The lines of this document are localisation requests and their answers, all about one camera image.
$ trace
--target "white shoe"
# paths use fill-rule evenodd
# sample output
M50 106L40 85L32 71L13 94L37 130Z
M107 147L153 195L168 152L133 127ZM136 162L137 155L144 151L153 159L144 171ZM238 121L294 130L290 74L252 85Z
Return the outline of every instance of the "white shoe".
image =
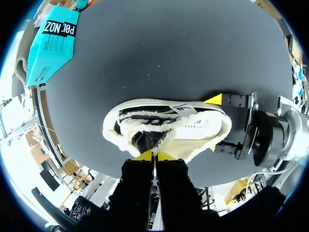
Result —
M103 136L133 157L152 149L188 163L222 141L232 121L216 105L201 101L135 99L114 107L103 122Z

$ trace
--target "teal box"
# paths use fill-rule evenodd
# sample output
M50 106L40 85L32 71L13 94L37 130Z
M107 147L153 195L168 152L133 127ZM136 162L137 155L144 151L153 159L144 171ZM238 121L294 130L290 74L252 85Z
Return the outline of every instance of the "teal box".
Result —
M45 84L74 54L79 13L55 6L30 48L27 87Z

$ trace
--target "metal frame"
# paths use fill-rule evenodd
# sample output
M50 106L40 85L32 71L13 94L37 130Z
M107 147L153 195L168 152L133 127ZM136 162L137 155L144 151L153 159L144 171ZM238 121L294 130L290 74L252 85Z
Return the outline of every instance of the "metal frame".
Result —
M36 102L36 106L37 106L37 112L38 112L38 117L39 117L41 129L42 129L44 137L47 141L47 144L48 144L51 152L53 153L57 163L60 165L60 167L62 167L66 162L68 162L70 160L70 157L66 158L65 160L62 160L61 156L58 154L56 146L53 143L53 140L50 136L49 131L46 129L48 127L47 127L46 122L45 122L45 118L44 118L44 114L43 114L43 110L42 110L41 95L40 95L40 91L42 91L42 90L45 90L45 88L43 87L43 88L34 89L34 98L35 98L35 102Z

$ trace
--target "white cable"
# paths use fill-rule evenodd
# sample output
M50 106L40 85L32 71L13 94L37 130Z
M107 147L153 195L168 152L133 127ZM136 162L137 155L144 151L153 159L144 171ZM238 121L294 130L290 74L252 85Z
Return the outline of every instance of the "white cable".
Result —
M257 173L254 173L252 176L250 176L250 178L248 179L248 182L247 182L247 187L246 187L246 194L248 194L248 188L249 188L249 184L251 182L251 180L253 178L255 178L256 175L258 174L269 174L269 175L279 175L279 174L282 174L286 171L288 171L297 161L292 161L285 169L281 170L281 171L278 171L278 172L257 172Z

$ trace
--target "dark gray table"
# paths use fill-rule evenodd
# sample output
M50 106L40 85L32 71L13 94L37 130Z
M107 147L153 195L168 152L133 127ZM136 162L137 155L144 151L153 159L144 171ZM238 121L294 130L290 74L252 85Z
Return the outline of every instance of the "dark gray table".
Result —
M257 91L266 109L292 96L282 33L264 10L245 0L102 0L81 13L74 58L47 83L47 100L66 153L89 168L121 176L130 158L102 136L103 119L135 98L205 100L215 91ZM231 109L224 108L229 114ZM230 141L242 138L245 112L231 113ZM189 164L196 187L256 171L207 150Z

